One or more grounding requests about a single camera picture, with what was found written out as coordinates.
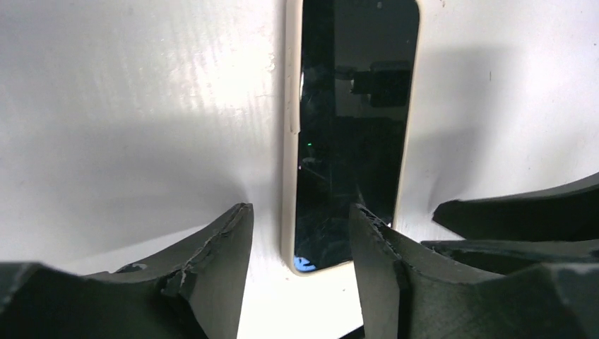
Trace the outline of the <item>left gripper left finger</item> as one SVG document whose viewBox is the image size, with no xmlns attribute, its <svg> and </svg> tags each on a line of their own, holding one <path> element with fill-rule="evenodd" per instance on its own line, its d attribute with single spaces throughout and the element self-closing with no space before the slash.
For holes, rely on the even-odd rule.
<svg viewBox="0 0 599 339">
<path fill-rule="evenodd" d="M 254 228 L 238 203 L 113 273 L 1 264 L 2 338 L 236 338 Z"/>
</svg>

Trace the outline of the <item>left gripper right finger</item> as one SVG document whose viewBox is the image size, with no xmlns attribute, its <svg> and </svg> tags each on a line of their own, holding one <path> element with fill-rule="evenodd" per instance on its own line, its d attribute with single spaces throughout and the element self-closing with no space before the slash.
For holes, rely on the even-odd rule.
<svg viewBox="0 0 599 339">
<path fill-rule="evenodd" d="M 416 242 L 360 205 L 351 252 L 367 338 L 597 338 L 598 241 Z"/>
</svg>

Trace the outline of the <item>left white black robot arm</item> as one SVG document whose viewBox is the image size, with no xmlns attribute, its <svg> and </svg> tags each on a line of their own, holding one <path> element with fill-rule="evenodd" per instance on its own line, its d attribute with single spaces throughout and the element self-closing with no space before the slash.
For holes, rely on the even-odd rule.
<svg viewBox="0 0 599 339">
<path fill-rule="evenodd" d="M 500 198 L 448 201 L 461 241 L 415 242 L 350 210 L 363 326 L 351 338 L 597 338 L 598 176 Z M 254 210 L 114 273 L 1 264 L 2 338 L 235 338 Z"/>
</svg>

